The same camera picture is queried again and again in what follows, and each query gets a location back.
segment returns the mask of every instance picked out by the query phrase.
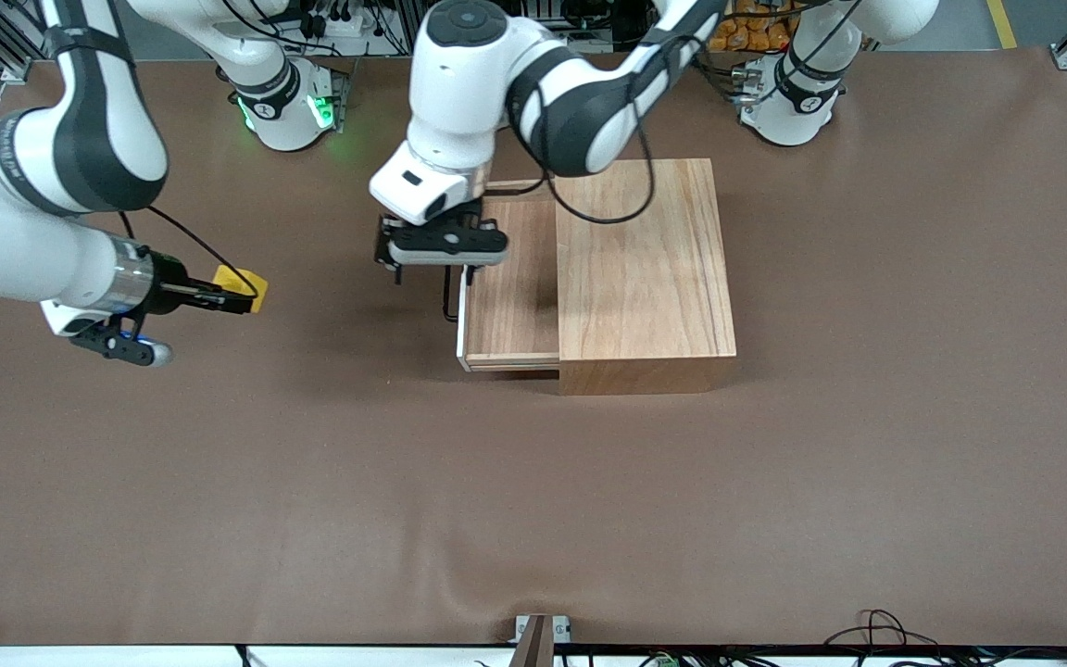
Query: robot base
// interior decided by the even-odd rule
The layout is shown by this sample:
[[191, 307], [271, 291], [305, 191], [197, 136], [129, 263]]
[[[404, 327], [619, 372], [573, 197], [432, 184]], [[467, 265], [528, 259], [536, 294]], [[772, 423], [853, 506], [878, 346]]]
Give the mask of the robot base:
[[262, 118], [242, 107], [246, 127], [275, 150], [299, 150], [314, 144], [323, 132], [344, 131], [351, 77], [300, 57], [292, 57], [291, 63], [299, 68], [299, 93], [278, 118]]
[[[745, 68], [748, 72], [760, 73], [760, 83], [755, 89], [746, 89], [745, 93], [757, 96], [769, 95], [769, 90], [774, 90], [776, 84], [776, 61], [784, 55], [765, 55], [752, 63], [747, 63]], [[813, 111], [812, 114], [797, 113], [793, 109], [793, 102], [780, 93], [771, 93], [767, 100], [759, 101], [754, 105], [746, 105], [740, 109], [740, 123], [752, 128], [763, 140], [778, 146], [800, 146], [809, 143], [822, 126], [830, 122], [833, 115], [833, 104], [838, 100], [839, 94], [833, 97], [822, 109]]]

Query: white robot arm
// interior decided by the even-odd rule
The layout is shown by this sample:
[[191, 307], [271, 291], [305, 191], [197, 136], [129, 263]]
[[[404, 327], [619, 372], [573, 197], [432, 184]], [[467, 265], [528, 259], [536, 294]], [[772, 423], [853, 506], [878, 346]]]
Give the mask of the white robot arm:
[[262, 144], [298, 150], [334, 127], [332, 97], [344, 94], [345, 81], [302, 57], [287, 57], [274, 38], [235, 37], [219, 27], [257, 21], [262, 13], [281, 14], [287, 4], [288, 0], [130, 0], [140, 17], [182, 34], [216, 60], [237, 90], [246, 126]]
[[780, 146], [812, 140], [830, 122], [839, 84], [863, 34], [881, 44], [919, 33], [937, 11], [937, 0], [833, 0], [801, 13], [789, 51], [766, 55], [746, 67], [745, 89], [757, 97], [740, 121]]
[[[0, 297], [41, 301], [52, 333], [140, 366], [170, 348], [140, 339], [145, 315], [179, 305], [248, 313], [250, 297], [195, 282], [174, 257], [81, 224], [78, 215], [147, 207], [166, 153], [105, 0], [44, 0], [64, 96], [0, 118]], [[123, 333], [122, 317], [136, 321]]]
[[459, 212], [478, 213], [504, 117], [550, 173], [604, 171], [711, 37], [724, 1], [659, 3], [660, 20], [610, 72], [488, 0], [433, 5], [411, 65], [407, 139], [368, 185], [399, 216], [383, 221], [389, 239], [378, 240], [378, 260], [393, 269], [503, 260], [505, 239], [495, 228], [453, 227], [461, 227]]

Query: green indicator light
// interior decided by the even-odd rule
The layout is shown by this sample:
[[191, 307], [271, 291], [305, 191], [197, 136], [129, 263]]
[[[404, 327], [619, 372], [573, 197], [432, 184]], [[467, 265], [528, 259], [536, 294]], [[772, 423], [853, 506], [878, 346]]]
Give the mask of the green indicator light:
[[325, 97], [307, 96], [307, 102], [315, 116], [315, 123], [320, 127], [332, 125], [332, 102]]
[[254, 131], [254, 122], [250, 120], [250, 110], [245, 109], [245, 101], [241, 101], [241, 97], [237, 98], [237, 107], [241, 109], [241, 115], [245, 116], [245, 127], [249, 127], [250, 131]]

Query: brown tabletop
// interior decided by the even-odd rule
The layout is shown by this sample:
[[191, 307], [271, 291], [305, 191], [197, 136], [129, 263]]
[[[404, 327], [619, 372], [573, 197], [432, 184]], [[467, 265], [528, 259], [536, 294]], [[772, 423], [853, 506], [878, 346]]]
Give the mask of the brown tabletop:
[[[478, 642], [530, 610], [589, 642], [815, 642], [888, 607], [941, 641], [1067, 645], [1067, 73], [1044, 51], [864, 53], [787, 149], [687, 75], [648, 128], [714, 161], [740, 350], [689, 397], [463, 375], [441, 271], [395, 287], [371, 260], [407, 63], [363, 63], [344, 134], [297, 155], [212, 65], [139, 73], [159, 205], [270, 296], [153, 320], [178, 354], [157, 370], [0, 299], [0, 642]], [[3, 105], [59, 90], [37, 67]], [[505, 136], [493, 173], [535, 170]]]

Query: table surface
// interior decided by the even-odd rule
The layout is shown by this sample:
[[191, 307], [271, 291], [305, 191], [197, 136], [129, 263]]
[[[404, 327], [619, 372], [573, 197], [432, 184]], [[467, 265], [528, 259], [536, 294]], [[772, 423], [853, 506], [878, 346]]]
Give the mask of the table surface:
[[[0, 299], [0, 642], [478, 642], [538, 610], [589, 642], [816, 642], [886, 607], [945, 642], [1067, 645], [1046, 52], [863, 53], [799, 148], [686, 75], [648, 130], [714, 161], [740, 351], [686, 397], [463, 375], [441, 271], [395, 287], [371, 260], [407, 63], [363, 63], [344, 134], [293, 155], [242, 130], [210, 64], [139, 73], [159, 205], [270, 295], [149, 322], [179, 355], [158, 370]], [[39, 66], [3, 106], [59, 92]], [[534, 173], [501, 137], [493, 176]]]

